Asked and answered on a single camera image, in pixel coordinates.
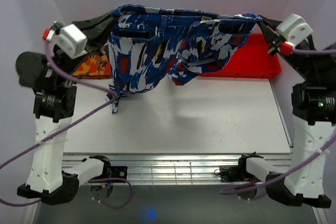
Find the blue white red patterned trousers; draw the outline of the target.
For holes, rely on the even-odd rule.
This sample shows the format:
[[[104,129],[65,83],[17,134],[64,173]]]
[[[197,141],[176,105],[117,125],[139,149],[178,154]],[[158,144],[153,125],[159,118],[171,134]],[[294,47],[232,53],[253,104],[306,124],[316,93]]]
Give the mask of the blue white red patterned trousers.
[[[112,16],[117,22],[108,40],[109,87],[119,98],[148,92],[166,76],[182,86],[222,70],[262,19],[252,13],[231,16],[132,4]]]

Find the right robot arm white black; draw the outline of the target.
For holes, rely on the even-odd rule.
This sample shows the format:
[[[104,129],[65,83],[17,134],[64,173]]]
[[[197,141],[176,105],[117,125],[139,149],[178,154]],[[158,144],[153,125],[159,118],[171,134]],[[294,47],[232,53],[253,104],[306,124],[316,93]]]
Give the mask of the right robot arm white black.
[[[269,54],[279,54],[303,82],[294,85],[291,94],[295,139],[289,170],[283,173],[255,153],[242,155],[238,177],[254,177],[259,183],[235,193],[263,187],[269,198],[286,206],[330,208],[323,172],[327,150],[335,142],[335,45],[316,50],[312,28],[296,14],[283,21],[263,18],[258,25]]]

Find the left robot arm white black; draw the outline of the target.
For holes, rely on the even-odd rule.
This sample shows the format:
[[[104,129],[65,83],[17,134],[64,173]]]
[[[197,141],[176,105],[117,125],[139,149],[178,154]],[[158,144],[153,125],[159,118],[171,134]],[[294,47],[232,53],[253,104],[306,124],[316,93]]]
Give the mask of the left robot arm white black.
[[[68,25],[54,22],[43,34],[44,53],[26,51],[17,57],[19,84],[35,95],[36,125],[33,163],[26,183],[17,189],[19,196],[65,204],[86,182],[111,177],[111,164],[104,156],[87,157],[70,169],[62,168],[62,158],[67,131],[76,125],[72,117],[79,80],[73,73],[90,55],[100,53],[115,23],[110,13]]]

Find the orange camouflage folded trousers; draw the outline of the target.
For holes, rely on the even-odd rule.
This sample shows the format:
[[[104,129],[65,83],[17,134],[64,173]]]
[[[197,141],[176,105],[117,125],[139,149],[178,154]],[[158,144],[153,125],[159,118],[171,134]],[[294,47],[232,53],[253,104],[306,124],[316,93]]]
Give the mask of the orange camouflage folded trousers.
[[[80,79],[111,79],[111,65],[107,55],[92,55],[72,74]]]

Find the red plastic tray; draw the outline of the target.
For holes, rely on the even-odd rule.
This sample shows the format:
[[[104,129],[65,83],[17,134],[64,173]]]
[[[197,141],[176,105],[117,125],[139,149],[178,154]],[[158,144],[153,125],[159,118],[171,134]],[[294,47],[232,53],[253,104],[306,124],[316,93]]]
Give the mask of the red plastic tray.
[[[279,60],[267,54],[262,34],[251,34],[246,44],[231,57],[224,69],[201,74],[201,77],[272,79],[281,73]]]

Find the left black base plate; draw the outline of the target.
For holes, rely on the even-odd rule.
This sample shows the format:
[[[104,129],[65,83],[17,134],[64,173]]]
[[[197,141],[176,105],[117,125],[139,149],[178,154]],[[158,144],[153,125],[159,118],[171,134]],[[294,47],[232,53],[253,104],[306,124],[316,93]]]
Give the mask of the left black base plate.
[[[106,166],[101,178],[104,178],[106,183],[125,183],[127,175],[127,166]]]

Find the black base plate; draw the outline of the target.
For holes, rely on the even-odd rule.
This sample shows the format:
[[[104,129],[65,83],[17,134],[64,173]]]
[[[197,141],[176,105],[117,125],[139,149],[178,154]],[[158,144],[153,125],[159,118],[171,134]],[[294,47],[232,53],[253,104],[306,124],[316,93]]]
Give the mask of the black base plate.
[[[125,183],[127,175],[127,166],[106,166],[101,178],[104,178],[106,183]]]
[[[221,182],[242,182],[244,180],[237,166],[220,166],[214,170],[214,175],[219,177]]]

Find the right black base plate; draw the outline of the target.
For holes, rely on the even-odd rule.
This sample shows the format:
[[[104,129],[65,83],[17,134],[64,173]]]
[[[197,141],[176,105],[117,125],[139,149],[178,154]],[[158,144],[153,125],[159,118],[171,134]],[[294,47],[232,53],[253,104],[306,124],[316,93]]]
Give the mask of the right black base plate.
[[[214,175],[219,177],[221,182],[242,182],[244,180],[237,166],[220,166],[214,170]]]

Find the aluminium rail frame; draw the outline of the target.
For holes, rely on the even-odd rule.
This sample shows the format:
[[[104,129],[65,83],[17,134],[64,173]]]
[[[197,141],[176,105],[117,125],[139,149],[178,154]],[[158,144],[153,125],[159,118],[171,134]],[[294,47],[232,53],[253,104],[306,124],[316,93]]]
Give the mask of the aluminium rail frame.
[[[120,100],[67,133],[63,168],[103,155],[128,168],[134,185],[219,184],[215,172],[257,153],[278,171],[291,162],[289,133],[265,79],[169,78]]]

